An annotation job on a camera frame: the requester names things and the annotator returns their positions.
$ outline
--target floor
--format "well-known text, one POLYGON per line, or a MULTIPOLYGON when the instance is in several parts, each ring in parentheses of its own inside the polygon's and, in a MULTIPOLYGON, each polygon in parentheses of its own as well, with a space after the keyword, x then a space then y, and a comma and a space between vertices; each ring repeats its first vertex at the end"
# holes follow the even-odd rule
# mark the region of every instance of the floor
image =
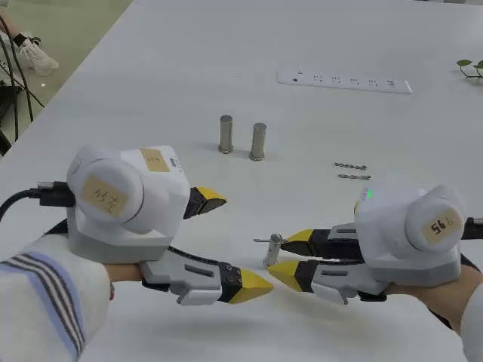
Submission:
MULTIPOLYGON (((47 104, 78 65, 119 18, 132 0, 12 0, 8 16, 23 31, 42 39, 43 49, 60 63, 48 77, 37 76, 26 69, 30 90, 47 104)), ((463 0, 444 0, 463 2, 463 0)), ((483 5, 483 0, 466 0, 467 4, 483 5)), ((42 111, 32 100, 34 117, 42 111)), ((25 92, 19 96, 20 134, 30 124, 25 92)), ((1 130, 14 141, 13 109, 1 121, 1 130)))

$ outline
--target chair leg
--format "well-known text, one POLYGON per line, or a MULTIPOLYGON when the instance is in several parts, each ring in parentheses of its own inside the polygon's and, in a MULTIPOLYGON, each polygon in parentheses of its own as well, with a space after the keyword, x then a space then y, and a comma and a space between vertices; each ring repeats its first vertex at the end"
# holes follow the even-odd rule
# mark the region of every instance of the chair leg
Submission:
POLYGON ((5 153, 12 147, 7 137, 0 130, 0 155, 5 156, 5 153))

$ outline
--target white sleeve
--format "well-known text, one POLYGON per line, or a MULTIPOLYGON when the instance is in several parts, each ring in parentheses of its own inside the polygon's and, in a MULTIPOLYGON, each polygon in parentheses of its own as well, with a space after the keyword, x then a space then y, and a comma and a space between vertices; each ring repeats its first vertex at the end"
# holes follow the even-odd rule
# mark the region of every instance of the white sleeve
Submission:
POLYGON ((106 269, 67 242, 46 235, 0 262, 0 361, 76 361, 103 324, 106 269))
POLYGON ((483 361, 483 284, 469 298, 461 319, 461 339, 469 362, 483 361))

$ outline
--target green plant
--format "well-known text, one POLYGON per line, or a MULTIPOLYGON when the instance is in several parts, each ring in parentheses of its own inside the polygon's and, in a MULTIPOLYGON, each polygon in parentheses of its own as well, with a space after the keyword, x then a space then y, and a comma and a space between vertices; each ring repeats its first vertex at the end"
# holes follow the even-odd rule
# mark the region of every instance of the green plant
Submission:
POLYGON ((474 64, 473 65, 473 68, 475 68, 475 71, 478 73, 478 75, 468 75, 465 73, 465 71, 463 70, 463 68, 465 66, 469 66, 470 64, 472 64, 473 62, 471 60, 467 60, 467 59, 462 59, 462 60, 458 60, 456 62, 456 64, 460 67, 460 71, 464 74, 465 77, 467 78, 480 78, 480 79, 483 79, 483 74, 480 73, 480 69, 483 69, 483 60, 480 60, 478 62, 478 64, 474 64))

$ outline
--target paper label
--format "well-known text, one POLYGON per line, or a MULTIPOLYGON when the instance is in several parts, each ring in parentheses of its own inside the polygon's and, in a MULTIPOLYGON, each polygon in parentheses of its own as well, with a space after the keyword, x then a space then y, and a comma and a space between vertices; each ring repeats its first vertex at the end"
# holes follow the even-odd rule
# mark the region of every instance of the paper label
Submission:
POLYGON ((423 235, 430 244, 437 244, 462 226, 463 223, 457 212, 454 209, 446 209, 423 226, 423 235))
POLYGON ((169 172, 169 167, 161 151, 158 149, 141 149, 141 153, 143 154, 148 170, 152 172, 169 172))
POLYGON ((81 198, 99 210, 118 217, 128 202, 128 196, 95 175, 89 175, 82 188, 81 198))

